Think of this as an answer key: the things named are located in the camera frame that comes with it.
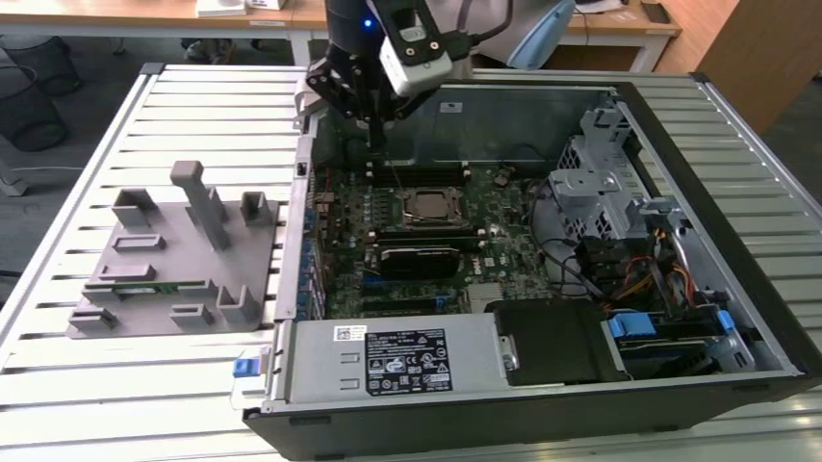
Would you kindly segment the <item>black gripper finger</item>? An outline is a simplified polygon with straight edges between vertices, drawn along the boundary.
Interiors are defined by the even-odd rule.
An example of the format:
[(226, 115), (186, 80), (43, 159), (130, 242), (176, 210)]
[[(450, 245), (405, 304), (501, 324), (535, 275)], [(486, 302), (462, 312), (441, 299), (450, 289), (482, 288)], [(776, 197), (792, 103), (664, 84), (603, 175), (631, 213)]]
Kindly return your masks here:
[(377, 147), (377, 104), (366, 60), (330, 45), (325, 56), (309, 67), (305, 81), (310, 90), (345, 118), (364, 124), (366, 145)]
[(380, 93), (377, 96), (377, 122), (376, 122), (376, 147), (384, 148), (386, 145), (385, 125), (397, 120), (402, 120), (412, 115), (424, 103), (421, 93), (400, 97), (393, 94)]

